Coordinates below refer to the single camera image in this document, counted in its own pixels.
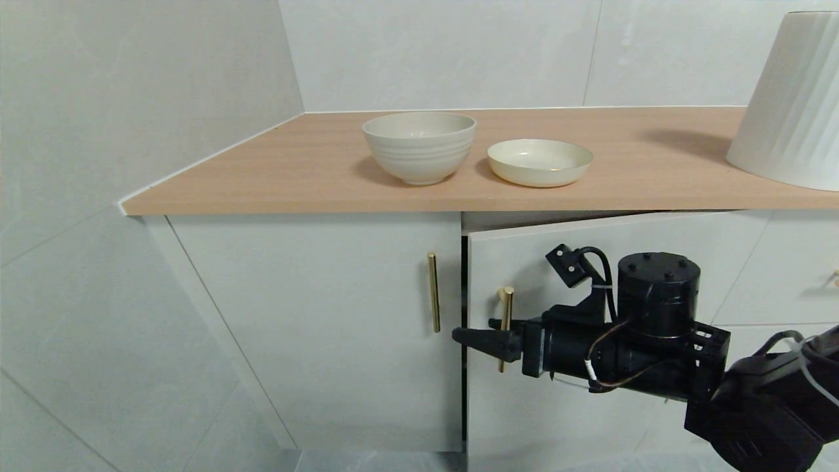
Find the white lamp shade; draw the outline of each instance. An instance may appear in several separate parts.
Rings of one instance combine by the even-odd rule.
[[[839,191],[839,12],[787,13],[728,151],[732,165]]]

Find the cabinet handle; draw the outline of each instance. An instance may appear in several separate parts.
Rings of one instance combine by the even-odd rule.
[[[501,318],[501,330],[509,331],[510,322],[513,321],[513,288],[505,286],[498,289],[498,298],[504,304],[504,316]],[[498,361],[498,372],[504,373],[504,361]]]
[[[437,290],[437,254],[428,253],[428,280],[431,289],[431,314],[434,318],[434,332],[440,332],[440,292]]]

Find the countertop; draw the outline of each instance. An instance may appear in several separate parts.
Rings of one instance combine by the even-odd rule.
[[[386,113],[304,114],[191,167],[122,205],[129,215],[839,208],[839,192],[752,176],[725,161],[745,108],[470,110],[472,152],[445,181],[409,186],[381,170],[361,126]],[[537,189],[496,177],[505,139],[591,149],[579,181]]]

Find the white ceramic bowl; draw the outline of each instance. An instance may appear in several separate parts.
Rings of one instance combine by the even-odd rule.
[[[514,139],[490,146],[489,166],[505,181],[523,186],[564,186],[576,181],[594,160],[590,150],[550,139]]]
[[[476,127],[475,118],[466,115],[411,112],[374,118],[362,131],[373,158],[390,175],[412,185],[429,185],[463,164]]]

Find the white cabinet door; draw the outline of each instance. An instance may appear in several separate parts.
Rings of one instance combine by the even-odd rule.
[[[805,337],[808,337],[814,334],[822,334],[834,326],[836,326],[835,323],[720,326],[720,328],[730,331],[732,334],[728,346],[726,368],[731,367],[738,360],[754,354],[754,351],[758,350],[767,339],[780,331],[794,329]],[[782,341],[770,352],[785,352],[788,350],[789,345]],[[706,448],[710,450],[710,444],[685,430],[686,406],[685,403],[678,401],[668,401],[666,404],[661,405],[655,413],[653,424],[644,434],[644,440],[638,448],[638,451],[679,453],[694,448]]]
[[[716,324],[839,323],[839,210],[776,210]]]
[[[298,448],[461,450],[458,213],[170,221]]]
[[[501,317],[497,290],[515,289],[513,318],[537,317],[562,303],[574,305],[590,282],[568,289],[545,260],[559,244],[596,246],[618,261],[638,252],[682,254],[702,270],[698,318],[713,319],[737,279],[770,212],[653,213],[512,228],[469,235],[470,328]],[[471,470],[545,472],[604,454],[633,452],[664,403],[632,391],[594,395],[547,375],[521,375],[519,363],[498,373],[498,362],[468,353],[468,453]],[[583,380],[570,380],[584,384]]]

